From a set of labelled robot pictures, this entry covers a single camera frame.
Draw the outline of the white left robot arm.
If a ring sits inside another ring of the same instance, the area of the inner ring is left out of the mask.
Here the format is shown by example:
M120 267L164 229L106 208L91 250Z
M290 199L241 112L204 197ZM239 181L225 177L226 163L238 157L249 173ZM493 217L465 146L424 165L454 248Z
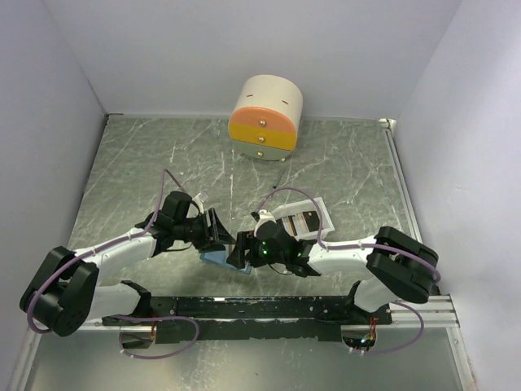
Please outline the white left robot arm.
M214 209L204 210L200 198L172 191L123 235L90 248L51 249L24 291L20 309L41 334L69 336L85 321L106 317L144 324L153 314L151 293L129 280L112 286L103 281L126 266L170 251L177 241L200 253L221 251L235 242Z

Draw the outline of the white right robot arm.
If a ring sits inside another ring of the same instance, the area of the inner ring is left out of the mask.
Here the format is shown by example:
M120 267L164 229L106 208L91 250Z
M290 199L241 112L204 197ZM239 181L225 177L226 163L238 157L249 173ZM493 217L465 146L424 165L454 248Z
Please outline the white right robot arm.
M438 259L434 250L390 226L372 237L326 242L297 239L266 220L237 234L225 262L237 270L280 264L302 278L368 270L370 277L352 286L345 305L347 318L361 324L396 300L426 303L440 281Z

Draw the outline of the blue card holder wallet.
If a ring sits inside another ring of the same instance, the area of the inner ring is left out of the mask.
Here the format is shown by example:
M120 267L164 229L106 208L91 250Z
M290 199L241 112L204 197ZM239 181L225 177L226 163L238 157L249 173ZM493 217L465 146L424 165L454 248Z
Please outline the blue card holder wallet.
M199 255L199 259L205 262L209 262L213 265L221 266L228 270L237 271L239 273L249 275L252 271L252 268L249 265L246 265L244 268L239 269L235 266L230 265L226 260L227 257L231 254L231 247L226 244L223 249L212 251L209 253L201 253Z

